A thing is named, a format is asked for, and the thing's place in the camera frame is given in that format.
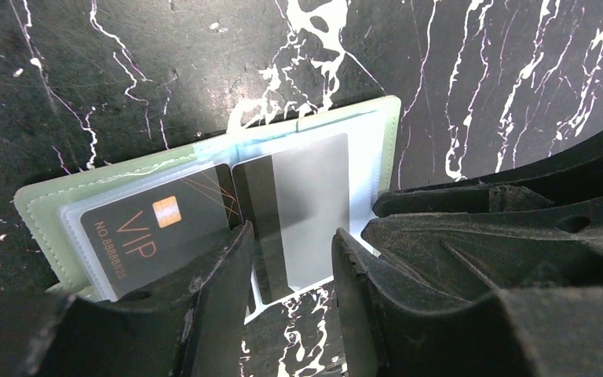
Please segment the grey magnetic stripe card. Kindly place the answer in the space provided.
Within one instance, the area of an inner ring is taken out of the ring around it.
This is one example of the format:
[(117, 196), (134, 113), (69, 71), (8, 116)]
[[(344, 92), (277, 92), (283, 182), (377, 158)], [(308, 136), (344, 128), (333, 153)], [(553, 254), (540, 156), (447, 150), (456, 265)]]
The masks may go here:
[(331, 276), (331, 240), (349, 227), (345, 134), (232, 167), (240, 210), (254, 227), (254, 269), (265, 304)]

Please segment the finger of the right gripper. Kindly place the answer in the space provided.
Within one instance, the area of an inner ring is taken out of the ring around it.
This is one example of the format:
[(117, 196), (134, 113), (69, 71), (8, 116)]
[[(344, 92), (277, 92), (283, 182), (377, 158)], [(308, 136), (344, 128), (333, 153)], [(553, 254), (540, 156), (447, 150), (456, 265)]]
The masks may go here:
[(362, 272), (398, 302), (498, 289), (603, 287), (603, 196), (559, 204), (524, 187), (388, 193)]
[(551, 157), (464, 181), (386, 192), (374, 213), (494, 213), (559, 207), (603, 196), (603, 131)]

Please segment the mint green card holder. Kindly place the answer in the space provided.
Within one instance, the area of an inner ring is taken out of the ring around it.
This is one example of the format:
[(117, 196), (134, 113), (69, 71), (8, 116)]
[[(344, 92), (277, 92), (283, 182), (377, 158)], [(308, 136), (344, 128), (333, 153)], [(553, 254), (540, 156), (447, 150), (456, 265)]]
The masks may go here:
[(242, 221), (256, 317), (332, 278), (330, 243), (358, 236), (391, 182), (401, 101), (389, 95), (20, 188), (14, 203), (53, 292), (114, 302)]

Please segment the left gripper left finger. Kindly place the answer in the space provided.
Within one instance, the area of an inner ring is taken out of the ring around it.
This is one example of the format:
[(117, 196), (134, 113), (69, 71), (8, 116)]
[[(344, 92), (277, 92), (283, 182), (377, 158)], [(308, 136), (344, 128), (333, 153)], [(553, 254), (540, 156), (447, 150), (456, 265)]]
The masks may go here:
[(254, 254), (246, 222), (118, 302), (0, 294), (0, 376), (237, 376)]

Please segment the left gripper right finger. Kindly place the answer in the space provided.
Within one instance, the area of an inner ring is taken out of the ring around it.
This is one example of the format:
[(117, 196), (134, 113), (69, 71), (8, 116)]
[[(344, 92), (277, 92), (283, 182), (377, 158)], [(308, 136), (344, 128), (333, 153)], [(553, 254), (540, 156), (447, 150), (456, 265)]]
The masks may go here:
[(351, 376), (603, 376), (603, 287), (495, 289), (460, 302), (332, 240)]

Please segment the black VIP credit card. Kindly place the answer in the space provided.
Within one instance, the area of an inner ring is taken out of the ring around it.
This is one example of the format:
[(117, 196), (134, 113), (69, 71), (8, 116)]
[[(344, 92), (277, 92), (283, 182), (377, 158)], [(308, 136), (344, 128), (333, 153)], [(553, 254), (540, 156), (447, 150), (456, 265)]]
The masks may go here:
[(240, 221), (229, 165), (178, 167), (60, 211), (100, 301), (204, 254)]

